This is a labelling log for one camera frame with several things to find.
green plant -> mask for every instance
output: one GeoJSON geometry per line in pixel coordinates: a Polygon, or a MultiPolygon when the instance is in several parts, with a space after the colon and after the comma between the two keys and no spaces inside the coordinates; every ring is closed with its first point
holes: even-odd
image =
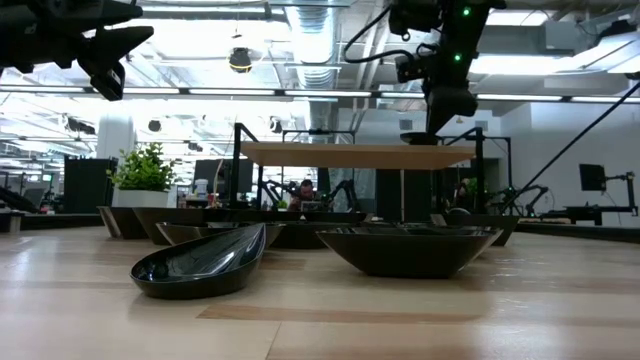
{"type": "MultiPolygon", "coordinates": [[[[472,195],[472,196],[478,193],[478,179],[476,178],[469,179],[469,184],[467,184],[467,191],[469,192],[469,195],[472,195]]],[[[487,185],[486,182],[484,184],[484,192],[485,193],[489,192],[489,186],[487,185]]]]}
{"type": "Polygon", "coordinates": [[[107,170],[107,175],[120,190],[169,189],[171,180],[175,177],[175,161],[163,163],[160,159],[161,144],[151,143],[146,149],[134,150],[128,154],[120,150],[120,154],[124,157],[124,163],[118,166],[116,173],[107,170]]]}

white planter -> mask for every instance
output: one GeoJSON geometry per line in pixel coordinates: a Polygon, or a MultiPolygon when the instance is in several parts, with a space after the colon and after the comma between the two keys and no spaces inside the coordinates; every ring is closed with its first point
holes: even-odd
{"type": "Polygon", "coordinates": [[[113,206],[118,207],[167,207],[169,193],[164,191],[119,190],[113,194],[113,206]]]}

wall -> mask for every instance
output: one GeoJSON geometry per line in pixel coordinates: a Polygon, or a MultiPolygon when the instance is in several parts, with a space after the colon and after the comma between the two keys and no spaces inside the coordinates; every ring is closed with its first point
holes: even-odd
{"type": "MultiPolygon", "coordinates": [[[[340,130],[349,129],[353,112],[351,109],[340,109],[338,114],[340,130]]],[[[402,145],[404,142],[400,139],[400,134],[407,132],[400,130],[400,119],[413,120],[414,132],[424,131],[426,128],[426,113],[424,111],[398,112],[395,110],[367,110],[360,124],[360,129],[356,134],[356,143],[358,144],[377,144],[377,145],[402,145]]],[[[438,132],[440,136],[458,136],[465,131],[471,129],[475,125],[475,121],[489,121],[489,131],[485,132],[487,136],[500,136],[500,118],[493,117],[491,111],[478,110],[476,115],[467,118],[462,117],[462,123],[457,123],[456,118],[451,119],[438,132]]],[[[491,141],[484,144],[484,153],[487,158],[503,158],[504,151],[500,147],[506,148],[504,144],[498,142],[496,145],[491,141]]],[[[473,142],[461,141],[456,143],[460,146],[475,146],[473,142]]]]}
{"type": "MultiPolygon", "coordinates": [[[[599,104],[531,104],[521,106],[505,115],[502,130],[512,136],[514,184],[523,186],[571,139],[601,115],[609,106],[599,104]]],[[[537,184],[551,188],[536,204],[536,211],[553,207],[580,206],[585,203],[613,205],[599,192],[580,189],[578,164],[604,165],[607,176],[633,171],[640,174],[638,150],[640,144],[640,107],[623,105],[591,130],[563,157],[543,174],[537,184]]],[[[635,184],[640,194],[640,184],[635,184]]],[[[608,193],[619,206],[627,205],[626,184],[611,181],[608,193]]],[[[619,225],[618,214],[603,215],[606,226],[619,225]]],[[[620,214],[623,226],[640,226],[640,219],[620,214]]]]}

potted plant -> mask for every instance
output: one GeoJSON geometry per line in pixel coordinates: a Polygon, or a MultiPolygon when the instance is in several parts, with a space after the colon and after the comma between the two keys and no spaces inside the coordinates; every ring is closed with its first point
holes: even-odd
{"type": "Polygon", "coordinates": [[[117,186],[115,206],[121,207],[167,207],[171,181],[175,177],[174,161],[165,163],[160,159],[162,145],[151,143],[146,149],[125,153],[120,150],[124,162],[115,173],[107,175],[117,186]]]}

person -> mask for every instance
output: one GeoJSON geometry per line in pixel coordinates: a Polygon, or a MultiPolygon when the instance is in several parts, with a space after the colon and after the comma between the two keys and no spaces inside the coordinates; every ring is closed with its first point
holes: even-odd
{"type": "Polygon", "coordinates": [[[289,203],[287,211],[301,211],[302,202],[313,201],[315,197],[316,194],[313,191],[313,182],[306,179],[300,184],[298,196],[291,196],[291,202],[289,203]]]}
{"type": "Polygon", "coordinates": [[[467,178],[462,179],[456,189],[456,196],[454,201],[454,207],[465,209],[468,211],[473,210],[473,195],[469,193],[469,182],[467,178]]]}

